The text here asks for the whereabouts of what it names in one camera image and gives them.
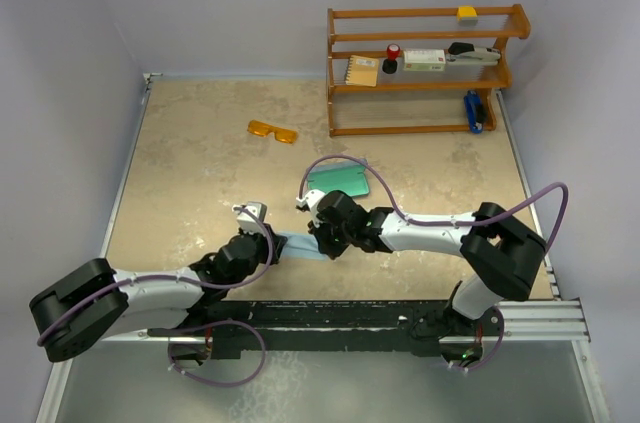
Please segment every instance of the gray floor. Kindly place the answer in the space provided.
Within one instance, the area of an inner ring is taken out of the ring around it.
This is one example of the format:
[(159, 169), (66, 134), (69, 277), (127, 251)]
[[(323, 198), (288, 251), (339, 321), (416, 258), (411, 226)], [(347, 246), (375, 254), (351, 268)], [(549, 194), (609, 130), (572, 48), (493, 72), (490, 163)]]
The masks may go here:
[[(196, 370), (233, 380), (258, 354)], [(568, 342), (504, 344), (463, 375), (409, 354), (271, 352), (256, 380), (210, 388), (167, 371), (164, 342), (103, 342), (73, 364), (58, 423), (592, 421)]]

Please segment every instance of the orange sunglasses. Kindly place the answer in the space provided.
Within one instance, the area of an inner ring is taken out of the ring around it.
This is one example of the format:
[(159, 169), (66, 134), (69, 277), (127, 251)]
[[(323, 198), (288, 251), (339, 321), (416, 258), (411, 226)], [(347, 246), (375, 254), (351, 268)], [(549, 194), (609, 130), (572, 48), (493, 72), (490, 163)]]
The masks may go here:
[(258, 120), (251, 120), (247, 131), (256, 136), (269, 136), (271, 133), (275, 136), (277, 141), (282, 143), (289, 143), (292, 145), (298, 139), (298, 132), (294, 130), (287, 130), (286, 128), (278, 128), (277, 126), (269, 125)]

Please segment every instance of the light blue paper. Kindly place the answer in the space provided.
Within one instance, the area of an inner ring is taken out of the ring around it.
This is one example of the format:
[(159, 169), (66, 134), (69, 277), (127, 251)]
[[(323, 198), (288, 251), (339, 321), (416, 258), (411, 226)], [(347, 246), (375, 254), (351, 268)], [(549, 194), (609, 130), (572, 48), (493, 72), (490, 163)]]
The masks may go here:
[(318, 242), (313, 235), (279, 231), (278, 235), (286, 236), (287, 243), (282, 249), (280, 258), (306, 258), (307, 260), (327, 260), (329, 257), (318, 251)]

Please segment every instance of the notebook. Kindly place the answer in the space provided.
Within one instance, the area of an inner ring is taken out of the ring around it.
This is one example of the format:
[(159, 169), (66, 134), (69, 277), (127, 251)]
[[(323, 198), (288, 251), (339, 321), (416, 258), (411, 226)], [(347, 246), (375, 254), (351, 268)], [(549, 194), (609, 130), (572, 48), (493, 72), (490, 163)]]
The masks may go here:
[(377, 58), (352, 55), (347, 67), (347, 85), (376, 86), (378, 66), (380, 66), (380, 61)]

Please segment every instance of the beige tabletop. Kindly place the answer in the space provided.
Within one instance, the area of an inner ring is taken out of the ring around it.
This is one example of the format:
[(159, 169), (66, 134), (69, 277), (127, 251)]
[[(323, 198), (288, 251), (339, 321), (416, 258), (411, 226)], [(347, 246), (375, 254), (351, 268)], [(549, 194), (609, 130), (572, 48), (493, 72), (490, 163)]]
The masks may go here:
[[(313, 160), (331, 153), (367, 158), (398, 203), (412, 213), (462, 213), (483, 201), (509, 208), (522, 201), (524, 191), (499, 106), (493, 106), (498, 129), (481, 135), (329, 138), (324, 81), (157, 81), (109, 261), (136, 271), (197, 261), (237, 232), (231, 205), (247, 201), (267, 204), (267, 222), (276, 232), (306, 233), (309, 214), (295, 209), (300, 179)], [(273, 136), (251, 135), (246, 131), (251, 119), (295, 129), (298, 141), (288, 145)], [(381, 185), (371, 175), (368, 181), (371, 193), (358, 203), (366, 209), (389, 206)], [(528, 211), (518, 217), (533, 225)], [(471, 274), (466, 261), (453, 256), (365, 254), (350, 248), (335, 261), (283, 258), (260, 280), (230, 292), (229, 298), (446, 299), (454, 285)], [(531, 297), (552, 297), (543, 268)]]

